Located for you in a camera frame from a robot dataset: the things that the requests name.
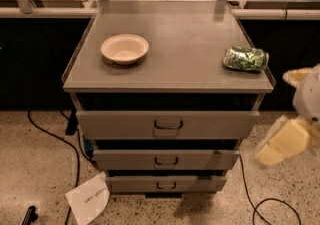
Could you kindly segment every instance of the paper sheet on floor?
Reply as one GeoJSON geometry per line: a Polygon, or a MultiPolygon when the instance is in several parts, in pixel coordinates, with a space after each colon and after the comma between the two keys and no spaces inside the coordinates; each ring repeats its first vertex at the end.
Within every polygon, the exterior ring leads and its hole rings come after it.
{"type": "Polygon", "coordinates": [[[106,208],[110,191],[104,172],[66,193],[78,225],[87,225],[106,208]]]}

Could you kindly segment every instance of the black cable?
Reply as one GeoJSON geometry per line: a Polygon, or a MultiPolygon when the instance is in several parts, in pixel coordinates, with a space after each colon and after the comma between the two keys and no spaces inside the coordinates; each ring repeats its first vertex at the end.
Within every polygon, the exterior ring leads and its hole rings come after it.
{"type": "MultiPolygon", "coordinates": [[[[79,183],[79,176],[80,176],[80,157],[79,157],[79,152],[78,150],[76,149],[76,147],[74,145],[72,145],[70,142],[64,140],[62,137],[59,137],[58,135],[55,135],[43,128],[41,128],[40,126],[38,126],[31,118],[31,110],[28,111],[28,118],[29,118],[29,121],[31,122],[32,125],[34,125],[36,128],[38,128],[40,131],[60,140],[61,142],[67,144],[68,146],[70,146],[76,153],[76,157],[77,157],[77,177],[76,177],[76,182],[75,182],[75,188],[78,187],[78,183],[79,183]]],[[[65,225],[68,224],[68,221],[69,221],[69,217],[70,217],[70,213],[71,213],[71,207],[69,206],[69,209],[68,209],[68,213],[67,213],[67,216],[66,216],[66,220],[65,220],[65,225]]]]}
{"type": "MultiPolygon", "coordinates": [[[[70,118],[64,114],[61,110],[60,110],[60,114],[65,117],[65,119],[67,119],[68,121],[70,120],[70,118]]],[[[80,149],[80,152],[82,154],[82,156],[88,161],[90,162],[95,168],[99,169],[99,167],[96,165],[96,163],[91,159],[89,158],[86,153],[83,151],[82,149],[82,146],[81,146],[81,137],[80,137],[80,132],[79,132],[79,129],[77,128],[77,135],[78,135],[78,145],[79,145],[79,149],[80,149]]]]}
{"type": "Polygon", "coordinates": [[[254,206],[251,198],[250,198],[250,195],[249,195],[249,191],[248,191],[248,186],[247,186],[247,182],[246,182],[246,177],[245,177],[245,173],[244,173],[244,166],[243,166],[243,160],[242,160],[242,157],[241,157],[241,154],[240,154],[240,164],[241,164],[241,172],[242,172],[242,177],[243,177],[243,183],[244,183],[244,188],[245,188],[245,191],[246,191],[246,195],[247,195],[247,198],[253,208],[253,215],[252,215],[252,224],[255,225],[255,215],[258,214],[259,217],[267,224],[271,225],[270,222],[268,222],[259,212],[258,212],[258,208],[260,205],[262,205],[263,203],[267,202],[267,201],[276,201],[276,202],[280,202],[282,204],[285,204],[286,206],[288,206],[293,212],[294,214],[296,215],[297,217],[297,220],[299,222],[299,225],[301,225],[301,219],[300,219],[300,215],[299,213],[291,206],[289,205],[288,203],[286,203],[285,201],[283,200],[280,200],[280,199],[277,199],[277,198],[266,198],[266,199],[263,199],[262,201],[260,201],[256,206],[254,206]]]}

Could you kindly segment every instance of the speckled floor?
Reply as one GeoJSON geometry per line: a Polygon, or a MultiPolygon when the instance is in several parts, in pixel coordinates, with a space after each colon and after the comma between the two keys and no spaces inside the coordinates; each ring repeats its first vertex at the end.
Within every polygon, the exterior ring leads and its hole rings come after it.
{"type": "MultiPolygon", "coordinates": [[[[252,162],[255,146],[282,113],[262,112],[240,150],[248,189],[254,204],[279,198],[294,207],[304,225],[320,224],[320,147],[270,169],[252,162]]],[[[67,120],[59,112],[34,111],[41,127],[77,145],[76,136],[64,136],[67,120]]],[[[0,224],[21,224],[35,205],[34,224],[64,224],[68,211],[65,193],[76,179],[73,150],[44,134],[28,120],[27,112],[0,112],[0,224]]],[[[100,173],[81,157],[80,184],[100,173]]],[[[227,183],[215,195],[186,194],[182,198],[146,199],[144,195],[111,195],[107,209],[92,224],[252,224],[239,160],[227,174],[227,183]]],[[[298,224],[290,209],[267,202],[259,209],[271,224],[298,224]]],[[[68,224],[76,224],[71,214],[68,224]]],[[[265,224],[256,217],[256,224],[265,224]]]]}

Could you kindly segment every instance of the gray cabinet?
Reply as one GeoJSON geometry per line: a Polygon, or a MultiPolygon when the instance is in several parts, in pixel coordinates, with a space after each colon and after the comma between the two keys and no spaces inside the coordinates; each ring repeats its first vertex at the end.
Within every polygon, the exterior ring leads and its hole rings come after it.
{"type": "Polygon", "coordinates": [[[226,48],[249,44],[228,9],[218,22],[214,11],[214,1],[102,5],[64,89],[111,193],[214,193],[226,183],[273,86],[265,72],[222,67],[226,48]],[[121,33],[147,39],[144,61],[103,62],[101,44],[121,33]]]}

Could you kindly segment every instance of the drawer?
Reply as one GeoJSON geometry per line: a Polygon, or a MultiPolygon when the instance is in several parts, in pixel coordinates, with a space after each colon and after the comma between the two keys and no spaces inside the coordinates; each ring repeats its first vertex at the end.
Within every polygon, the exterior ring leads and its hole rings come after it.
{"type": "Polygon", "coordinates": [[[84,135],[102,139],[246,138],[257,111],[78,111],[84,135]]]}
{"type": "Polygon", "coordinates": [[[95,150],[105,170],[228,170],[238,150],[95,150]]]}
{"type": "Polygon", "coordinates": [[[242,139],[130,139],[91,142],[99,150],[234,150],[238,149],[241,141],[242,139]]]}
{"type": "Polygon", "coordinates": [[[107,92],[77,93],[84,110],[90,111],[250,111],[257,94],[107,92]]]}
{"type": "Polygon", "coordinates": [[[224,176],[115,176],[107,177],[111,193],[215,193],[226,183],[224,176]]]}

